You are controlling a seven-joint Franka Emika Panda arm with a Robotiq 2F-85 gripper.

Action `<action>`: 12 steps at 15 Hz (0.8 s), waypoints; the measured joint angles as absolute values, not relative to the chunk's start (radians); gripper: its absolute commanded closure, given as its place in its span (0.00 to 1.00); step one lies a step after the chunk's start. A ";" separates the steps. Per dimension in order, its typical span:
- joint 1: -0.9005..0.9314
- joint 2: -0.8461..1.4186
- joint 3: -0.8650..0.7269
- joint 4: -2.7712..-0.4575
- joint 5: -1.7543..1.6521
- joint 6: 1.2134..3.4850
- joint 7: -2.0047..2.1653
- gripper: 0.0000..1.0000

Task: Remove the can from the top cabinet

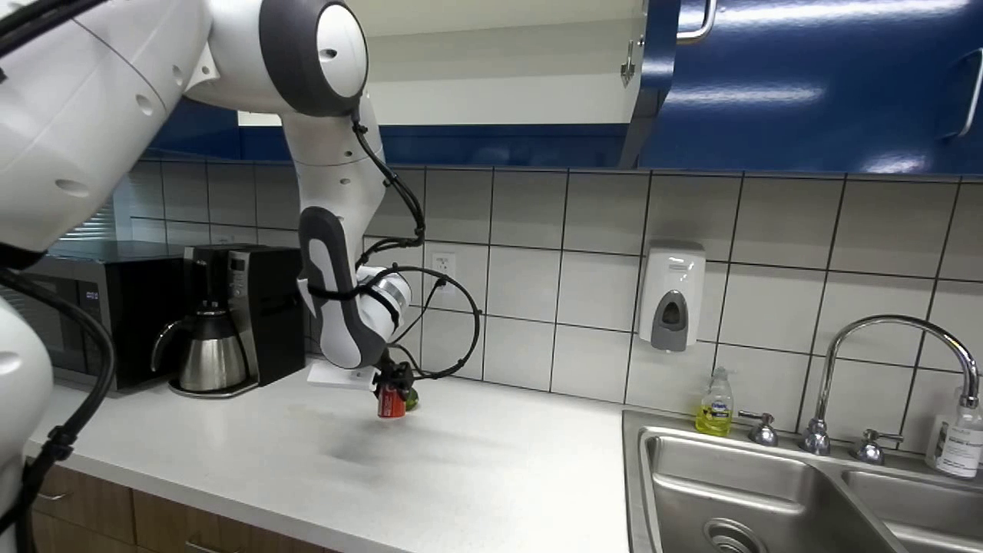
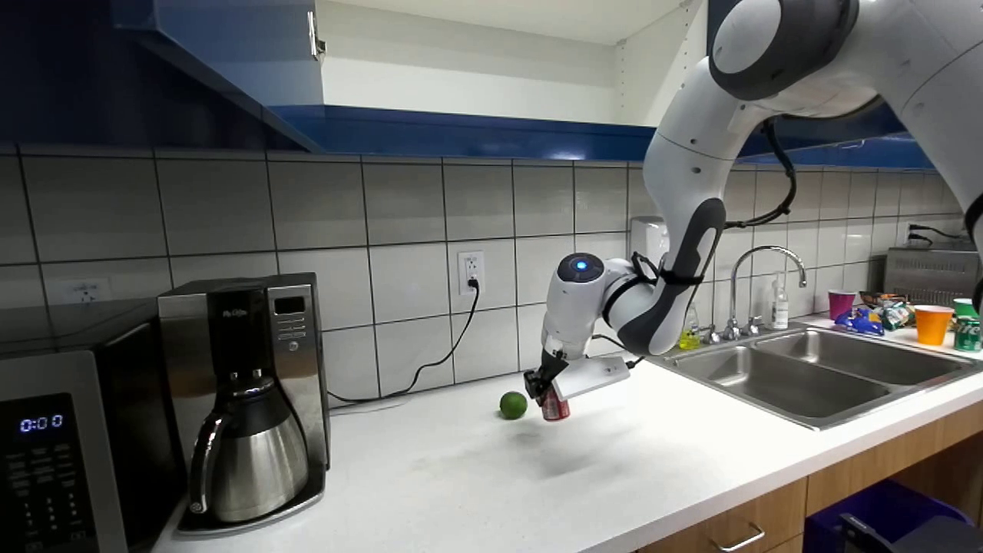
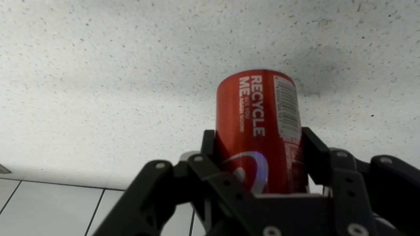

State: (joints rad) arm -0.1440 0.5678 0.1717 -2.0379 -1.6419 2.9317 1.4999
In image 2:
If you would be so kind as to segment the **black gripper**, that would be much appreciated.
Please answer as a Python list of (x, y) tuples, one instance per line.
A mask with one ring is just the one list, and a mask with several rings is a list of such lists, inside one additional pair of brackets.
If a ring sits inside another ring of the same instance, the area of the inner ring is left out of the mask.
[(567, 365), (567, 356), (561, 351), (545, 351), (542, 365), (522, 372), (526, 394), (531, 399), (542, 399), (553, 387), (553, 382), (566, 372), (566, 365)]

